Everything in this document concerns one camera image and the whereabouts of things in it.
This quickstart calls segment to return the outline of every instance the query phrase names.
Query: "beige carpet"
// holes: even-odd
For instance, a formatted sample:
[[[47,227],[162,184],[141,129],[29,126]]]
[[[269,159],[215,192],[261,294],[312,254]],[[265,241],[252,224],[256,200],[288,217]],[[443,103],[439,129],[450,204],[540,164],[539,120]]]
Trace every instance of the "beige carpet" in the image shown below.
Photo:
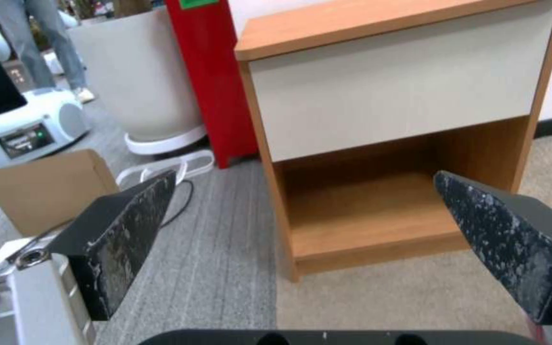
[[[521,193],[552,207],[552,137],[534,142]],[[280,329],[470,329],[528,335],[506,290],[469,251],[306,276],[279,275]]]

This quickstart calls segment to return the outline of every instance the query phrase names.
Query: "display screen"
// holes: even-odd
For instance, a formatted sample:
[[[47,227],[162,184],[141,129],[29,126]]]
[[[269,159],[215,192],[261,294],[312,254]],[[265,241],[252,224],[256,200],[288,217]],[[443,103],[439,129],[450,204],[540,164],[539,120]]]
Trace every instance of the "display screen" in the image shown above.
[[[0,145],[10,159],[52,144],[54,140],[43,124],[37,124],[0,137]]]

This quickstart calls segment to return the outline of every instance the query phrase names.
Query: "red panel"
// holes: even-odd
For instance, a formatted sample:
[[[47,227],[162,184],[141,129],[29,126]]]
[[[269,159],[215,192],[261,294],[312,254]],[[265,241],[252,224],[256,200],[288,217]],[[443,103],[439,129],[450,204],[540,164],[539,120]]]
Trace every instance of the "red panel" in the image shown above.
[[[234,56],[237,42],[227,0],[183,10],[166,0],[219,168],[231,157],[258,151]]]

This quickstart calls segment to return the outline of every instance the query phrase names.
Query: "open shelf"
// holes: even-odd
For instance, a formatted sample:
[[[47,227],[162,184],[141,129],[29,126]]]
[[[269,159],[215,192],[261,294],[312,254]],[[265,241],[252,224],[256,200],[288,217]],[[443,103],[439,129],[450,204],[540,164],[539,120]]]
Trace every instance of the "open shelf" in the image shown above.
[[[273,163],[295,274],[468,249],[434,189],[448,170],[516,188],[527,118]]]
[[[397,248],[388,258],[376,259],[393,260],[420,255],[418,245],[451,240],[457,249],[466,248],[434,190],[432,176],[440,165],[436,138],[413,137],[280,163],[293,259],[339,260]]]
[[[289,208],[296,260],[461,236],[425,172],[305,189]]]

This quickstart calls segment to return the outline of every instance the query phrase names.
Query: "white drawer front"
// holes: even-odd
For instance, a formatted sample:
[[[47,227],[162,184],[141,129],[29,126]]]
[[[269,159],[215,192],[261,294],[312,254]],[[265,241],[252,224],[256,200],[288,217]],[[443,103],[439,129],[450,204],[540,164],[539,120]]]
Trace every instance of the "white drawer front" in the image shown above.
[[[273,161],[528,115],[552,0],[252,61]]]

